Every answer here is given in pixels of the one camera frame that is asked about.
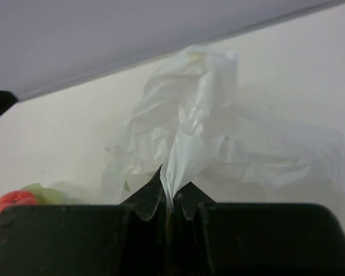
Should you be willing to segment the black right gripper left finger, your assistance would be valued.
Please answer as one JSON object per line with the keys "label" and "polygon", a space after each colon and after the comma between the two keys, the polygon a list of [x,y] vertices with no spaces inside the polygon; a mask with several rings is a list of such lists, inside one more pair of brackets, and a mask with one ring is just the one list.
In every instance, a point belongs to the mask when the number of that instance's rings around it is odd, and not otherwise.
{"label": "black right gripper left finger", "polygon": [[0,213],[0,275],[158,275],[160,174],[119,205],[12,206]]}

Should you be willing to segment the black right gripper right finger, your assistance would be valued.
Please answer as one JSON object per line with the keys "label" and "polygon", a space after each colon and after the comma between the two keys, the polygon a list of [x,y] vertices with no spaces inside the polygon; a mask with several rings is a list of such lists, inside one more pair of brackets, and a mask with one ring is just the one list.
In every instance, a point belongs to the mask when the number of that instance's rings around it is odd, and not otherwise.
{"label": "black right gripper right finger", "polygon": [[345,234],[324,206],[218,203],[192,183],[173,203],[182,275],[345,275]]}

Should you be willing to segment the red fake apple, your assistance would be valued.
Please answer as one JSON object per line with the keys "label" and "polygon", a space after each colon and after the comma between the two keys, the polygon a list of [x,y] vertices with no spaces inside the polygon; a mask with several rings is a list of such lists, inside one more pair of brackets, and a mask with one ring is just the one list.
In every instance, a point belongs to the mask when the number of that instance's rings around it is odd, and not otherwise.
{"label": "red fake apple", "polygon": [[0,213],[15,205],[37,205],[39,202],[35,195],[26,190],[16,190],[4,194],[0,197]]}

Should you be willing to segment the white plastic bag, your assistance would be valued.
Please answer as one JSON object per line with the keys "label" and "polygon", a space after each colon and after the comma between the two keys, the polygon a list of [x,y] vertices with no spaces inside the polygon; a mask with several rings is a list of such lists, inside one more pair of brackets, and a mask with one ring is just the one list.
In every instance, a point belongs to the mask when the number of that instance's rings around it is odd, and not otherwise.
{"label": "white plastic bag", "polygon": [[191,46],[165,61],[111,151],[103,200],[117,202],[127,177],[155,170],[168,202],[196,177],[345,192],[342,134],[241,107],[236,80],[234,51]]}

